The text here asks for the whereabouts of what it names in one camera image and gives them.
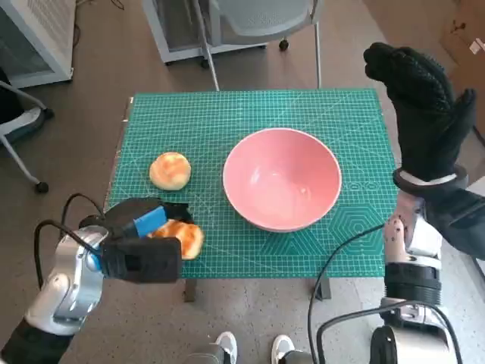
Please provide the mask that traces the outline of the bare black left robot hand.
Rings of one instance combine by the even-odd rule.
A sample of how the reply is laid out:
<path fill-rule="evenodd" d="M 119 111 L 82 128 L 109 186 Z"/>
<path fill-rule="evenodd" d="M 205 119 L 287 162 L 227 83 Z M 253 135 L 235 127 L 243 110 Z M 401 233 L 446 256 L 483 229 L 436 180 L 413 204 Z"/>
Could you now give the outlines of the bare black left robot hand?
<path fill-rule="evenodd" d="M 189 204 L 167 202 L 158 197 L 133 197 L 105 213 L 105 224 L 116 238 L 143 238 L 169 220 L 193 223 Z"/>

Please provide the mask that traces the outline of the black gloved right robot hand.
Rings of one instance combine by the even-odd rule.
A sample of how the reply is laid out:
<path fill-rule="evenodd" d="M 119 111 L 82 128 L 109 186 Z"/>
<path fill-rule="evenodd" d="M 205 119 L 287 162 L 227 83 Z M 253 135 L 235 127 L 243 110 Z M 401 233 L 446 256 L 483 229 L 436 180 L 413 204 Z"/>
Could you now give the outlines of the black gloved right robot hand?
<path fill-rule="evenodd" d="M 394 106 L 402 170 L 426 182 L 452 175 L 476 121 L 476 91 L 456 96 L 441 65 L 409 47 L 375 42 L 363 57 Z"/>

